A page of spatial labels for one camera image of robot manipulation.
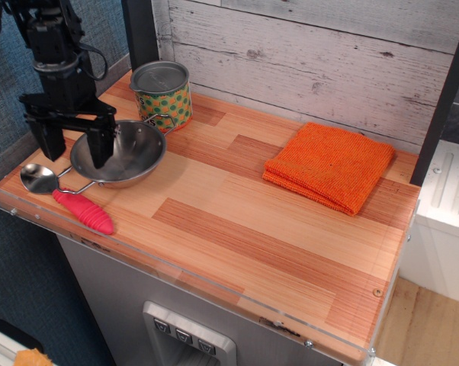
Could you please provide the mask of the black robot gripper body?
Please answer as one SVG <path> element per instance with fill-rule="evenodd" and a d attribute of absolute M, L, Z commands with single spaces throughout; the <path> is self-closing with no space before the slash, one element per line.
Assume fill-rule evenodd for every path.
<path fill-rule="evenodd" d="M 30 116 L 41 122 L 50 119 L 64 129 L 114 135 L 116 109 L 96 96 L 95 83 L 105 73 L 96 76 L 91 63 L 35 63 L 34 69 L 43 91 L 19 97 Z"/>

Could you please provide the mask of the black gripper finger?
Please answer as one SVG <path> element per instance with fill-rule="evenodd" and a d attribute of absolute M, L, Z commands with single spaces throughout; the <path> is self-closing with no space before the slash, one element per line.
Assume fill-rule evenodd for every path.
<path fill-rule="evenodd" d="M 63 125 L 58 120 L 27 120 L 43 154 L 51 161 L 56 161 L 65 151 Z"/>
<path fill-rule="evenodd" d="M 94 167 L 102 168 L 113 155 L 114 133 L 109 130 L 90 130 L 87 132 L 87 141 Z"/>

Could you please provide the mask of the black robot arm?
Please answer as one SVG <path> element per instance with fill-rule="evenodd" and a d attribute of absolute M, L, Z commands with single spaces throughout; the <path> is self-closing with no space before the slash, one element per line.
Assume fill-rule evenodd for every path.
<path fill-rule="evenodd" d="M 114 153 L 114 107 L 96 96 L 96 82 L 89 54 L 81 42 L 81 19 L 68 1 L 3 1 L 13 16 L 43 91 L 24 94 L 19 100 L 25 119 L 43 154 L 57 160 L 66 150 L 64 130 L 83 132 L 95 168 Z"/>

